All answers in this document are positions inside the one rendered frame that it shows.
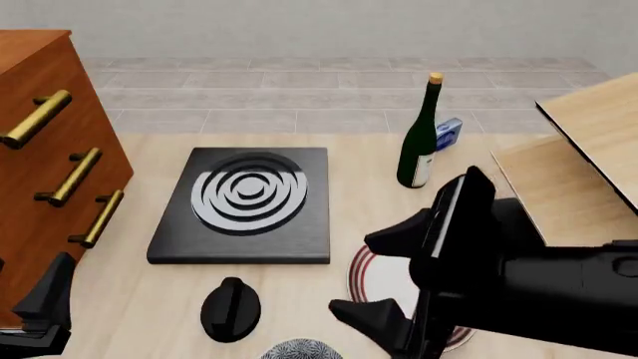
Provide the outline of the round black stove knob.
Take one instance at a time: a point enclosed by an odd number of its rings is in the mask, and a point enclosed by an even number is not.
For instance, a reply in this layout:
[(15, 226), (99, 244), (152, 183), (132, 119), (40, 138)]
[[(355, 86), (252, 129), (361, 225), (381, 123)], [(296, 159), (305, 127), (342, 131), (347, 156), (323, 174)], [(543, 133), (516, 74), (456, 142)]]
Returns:
[(225, 277), (207, 295), (200, 310), (203, 330), (219, 343), (234, 343), (247, 337), (260, 316), (259, 295), (238, 277)]

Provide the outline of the small blue printed box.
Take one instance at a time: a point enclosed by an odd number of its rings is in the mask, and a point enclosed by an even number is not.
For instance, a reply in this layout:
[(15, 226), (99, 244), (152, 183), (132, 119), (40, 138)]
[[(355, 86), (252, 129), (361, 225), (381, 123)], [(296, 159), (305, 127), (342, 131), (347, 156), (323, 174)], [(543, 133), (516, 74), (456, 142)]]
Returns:
[(462, 127), (463, 121), (457, 118), (452, 118), (436, 125), (436, 151), (440, 152), (450, 146), (453, 146), (460, 136)]

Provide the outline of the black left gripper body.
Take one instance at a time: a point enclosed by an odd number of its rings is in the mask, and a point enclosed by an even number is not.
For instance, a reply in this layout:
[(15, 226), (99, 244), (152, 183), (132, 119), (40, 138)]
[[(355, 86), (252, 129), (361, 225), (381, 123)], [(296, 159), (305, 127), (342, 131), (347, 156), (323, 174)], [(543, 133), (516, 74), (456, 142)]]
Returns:
[(71, 337), (71, 331), (53, 325), (46, 331), (27, 332), (0, 329), (0, 359), (27, 359), (61, 355)]

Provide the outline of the white plate with red rings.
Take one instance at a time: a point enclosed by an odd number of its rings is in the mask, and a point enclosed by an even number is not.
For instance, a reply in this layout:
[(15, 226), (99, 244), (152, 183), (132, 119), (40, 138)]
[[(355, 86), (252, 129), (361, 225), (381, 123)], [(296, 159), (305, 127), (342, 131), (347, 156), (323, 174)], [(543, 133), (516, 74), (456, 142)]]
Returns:
[(409, 274), (410, 259), (378, 256), (366, 244), (353, 256), (347, 270), (347, 290), (356, 303), (393, 298), (404, 316), (414, 315), (419, 289)]

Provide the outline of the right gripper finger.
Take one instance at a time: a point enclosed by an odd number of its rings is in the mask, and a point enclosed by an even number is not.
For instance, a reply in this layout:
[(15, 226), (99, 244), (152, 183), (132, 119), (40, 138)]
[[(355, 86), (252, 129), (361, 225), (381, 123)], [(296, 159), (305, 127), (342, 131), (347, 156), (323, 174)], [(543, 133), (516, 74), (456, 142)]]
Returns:
[(391, 359), (408, 359), (413, 323), (393, 298), (362, 303), (333, 299), (328, 307), (336, 319), (368, 337)]
[(365, 244), (377, 255), (413, 258), (431, 250), (428, 232), (433, 218), (430, 208), (422, 208), (400, 223), (365, 235)]

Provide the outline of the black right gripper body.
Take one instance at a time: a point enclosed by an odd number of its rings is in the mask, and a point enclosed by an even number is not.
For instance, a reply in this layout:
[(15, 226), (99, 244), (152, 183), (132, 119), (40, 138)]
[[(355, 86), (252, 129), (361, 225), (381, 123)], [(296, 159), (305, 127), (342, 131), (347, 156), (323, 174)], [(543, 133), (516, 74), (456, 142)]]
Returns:
[(456, 326), (487, 329), (503, 318), (494, 197), (494, 184), (475, 166), (438, 191), (434, 217), (409, 266), (420, 293), (405, 352), (397, 359), (439, 358)]

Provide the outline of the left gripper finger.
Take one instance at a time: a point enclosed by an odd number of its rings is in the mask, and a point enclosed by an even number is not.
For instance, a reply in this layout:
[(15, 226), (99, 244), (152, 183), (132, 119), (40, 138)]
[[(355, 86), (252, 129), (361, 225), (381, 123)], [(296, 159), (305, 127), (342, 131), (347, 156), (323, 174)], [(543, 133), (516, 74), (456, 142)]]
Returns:
[(48, 330), (54, 325), (72, 328), (70, 294), (75, 268), (73, 256), (58, 253), (36, 285), (12, 309), (22, 319), (23, 330)]

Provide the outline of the flat black stove plate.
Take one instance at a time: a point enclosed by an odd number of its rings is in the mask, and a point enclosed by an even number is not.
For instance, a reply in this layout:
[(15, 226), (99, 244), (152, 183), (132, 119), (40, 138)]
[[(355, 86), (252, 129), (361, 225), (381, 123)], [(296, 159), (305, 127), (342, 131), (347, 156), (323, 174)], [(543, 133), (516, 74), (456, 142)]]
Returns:
[(192, 149), (147, 260), (329, 263), (327, 149)]

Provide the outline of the patterned grey bowl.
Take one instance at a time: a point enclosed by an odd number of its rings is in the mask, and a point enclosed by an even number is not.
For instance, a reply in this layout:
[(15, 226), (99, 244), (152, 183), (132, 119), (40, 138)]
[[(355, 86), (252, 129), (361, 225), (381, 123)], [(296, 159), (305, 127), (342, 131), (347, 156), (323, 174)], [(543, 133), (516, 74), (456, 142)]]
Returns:
[(296, 338), (278, 343), (259, 359), (344, 359), (335, 349), (319, 340)]

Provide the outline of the wooden cabinet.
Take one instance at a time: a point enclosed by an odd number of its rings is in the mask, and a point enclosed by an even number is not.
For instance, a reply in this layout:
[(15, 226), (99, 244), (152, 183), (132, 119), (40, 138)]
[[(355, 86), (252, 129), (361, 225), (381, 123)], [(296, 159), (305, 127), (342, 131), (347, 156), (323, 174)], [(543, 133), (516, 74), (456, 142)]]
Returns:
[[(20, 319), (13, 307), (60, 252), (80, 258), (87, 248), (67, 241), (85, 234), (102, 203), (124, 190), (134, 171), (67, 30), (0, 30), (0, 136), (22, 122), (34, 98), (66, 90), (72, 102), (20, 150), (0, 143), (0, 328)], [(35, 201), (56, 190), (91, 148), (102, 157), (62, 207)]]

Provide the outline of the dark green wine bottle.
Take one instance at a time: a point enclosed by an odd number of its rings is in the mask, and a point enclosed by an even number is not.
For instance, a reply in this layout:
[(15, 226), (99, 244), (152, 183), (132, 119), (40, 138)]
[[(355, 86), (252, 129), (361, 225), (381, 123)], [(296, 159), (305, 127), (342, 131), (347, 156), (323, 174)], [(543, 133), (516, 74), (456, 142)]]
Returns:
[(431, 73), (420, 112), (403, 140), (397, 181), (404, 187), (423, 187), (430, 177), (437, 148), (436, 108), (444, 75)]

